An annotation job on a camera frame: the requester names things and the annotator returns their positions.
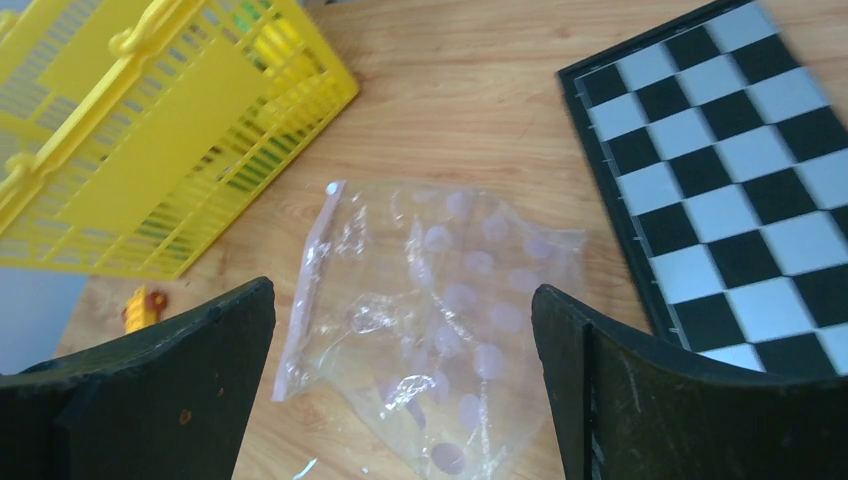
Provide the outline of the black white chessboard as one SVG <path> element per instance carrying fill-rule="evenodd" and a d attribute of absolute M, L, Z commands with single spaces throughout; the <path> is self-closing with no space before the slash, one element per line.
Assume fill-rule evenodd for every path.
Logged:
<path fill-rule="evenodd" d="M 658 337 L 742 368 L 847 372 L 847 130 L 757 1 L 562 69 Z"/>

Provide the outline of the yellow toy car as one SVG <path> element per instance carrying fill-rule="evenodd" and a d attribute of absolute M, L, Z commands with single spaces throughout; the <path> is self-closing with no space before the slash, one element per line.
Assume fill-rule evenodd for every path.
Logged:
<path fill-rule="evenodd" d="M 159 323 L 168 303 L 168 295 L 161 290 L 151 290 L 146 286 L 137 288 L 122 311 L 125 333 Z"/>

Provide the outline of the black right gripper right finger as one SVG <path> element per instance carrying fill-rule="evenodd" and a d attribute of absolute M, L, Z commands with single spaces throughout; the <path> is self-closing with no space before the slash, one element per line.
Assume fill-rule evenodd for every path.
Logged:
<path fill-rule="evenodd" d="M 569 479 L 843 479 L 847 381 L 747 370 L 544 284 L 532 328 Z"/>

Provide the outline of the yellow plastic basket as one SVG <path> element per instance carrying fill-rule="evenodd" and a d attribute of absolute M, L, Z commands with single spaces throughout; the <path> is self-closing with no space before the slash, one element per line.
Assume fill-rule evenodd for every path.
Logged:
<path fill-rule="evenodd" d="M 296 1 L 1 15 L 1 263 L 173 279 L 357 96 Z"/>

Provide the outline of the clear zip top bag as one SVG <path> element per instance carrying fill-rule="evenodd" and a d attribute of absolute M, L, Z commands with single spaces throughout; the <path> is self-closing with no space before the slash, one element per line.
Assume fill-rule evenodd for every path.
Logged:
<path fill-rule="evenodd" d="M 550 416 L 533 294 L 581 293 L 586 242 L 475 187 L 329 184 L 273 400 L 326 382 L 417 474 L 505 478 Z"/>

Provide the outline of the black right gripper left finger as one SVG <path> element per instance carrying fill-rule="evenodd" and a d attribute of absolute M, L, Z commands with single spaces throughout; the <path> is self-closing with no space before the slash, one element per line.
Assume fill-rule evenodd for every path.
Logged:
<path fill-rule="evenodd" d="M 228 479 L 274 335 L 255 278 L 1 379 L 5 479 Z"/>

